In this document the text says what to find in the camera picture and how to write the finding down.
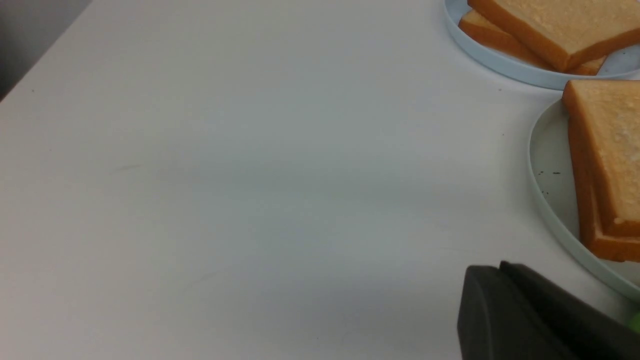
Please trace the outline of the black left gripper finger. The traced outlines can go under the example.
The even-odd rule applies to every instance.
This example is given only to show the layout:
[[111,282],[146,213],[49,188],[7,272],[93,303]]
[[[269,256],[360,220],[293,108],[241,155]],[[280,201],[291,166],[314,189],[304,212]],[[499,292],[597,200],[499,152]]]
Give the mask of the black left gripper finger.
[[464,360],[637,360],[637,332],[521,263],[471,265],[457,317]]

